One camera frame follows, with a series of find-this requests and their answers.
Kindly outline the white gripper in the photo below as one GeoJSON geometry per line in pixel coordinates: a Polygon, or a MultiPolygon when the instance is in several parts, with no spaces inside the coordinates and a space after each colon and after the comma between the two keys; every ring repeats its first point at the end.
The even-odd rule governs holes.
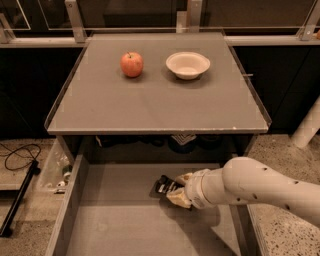
{"type": "Polygon", "coordinates": [[[186,209],[190,209],[191,204],[197,209],[212,208],[213,205],[205,197],[202,188],[202,180],[208,173],[209,169],[203,169],[193,174],[189,172],[177,176],[174,181],[185,186],[184,189],[168,192],[166,197],[174,205],[186,209]]]}

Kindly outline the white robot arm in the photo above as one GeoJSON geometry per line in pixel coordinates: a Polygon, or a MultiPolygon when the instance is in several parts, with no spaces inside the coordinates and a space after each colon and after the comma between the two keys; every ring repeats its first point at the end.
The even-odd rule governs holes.
{"type": "Polygon", "coordinates": [[[268,204],[320,226],[320,186],[287,177],[252,158],[232,158],[220,169],[203,169],[177,179],[184,186],[166,197],[183,208],[268,204]]]}

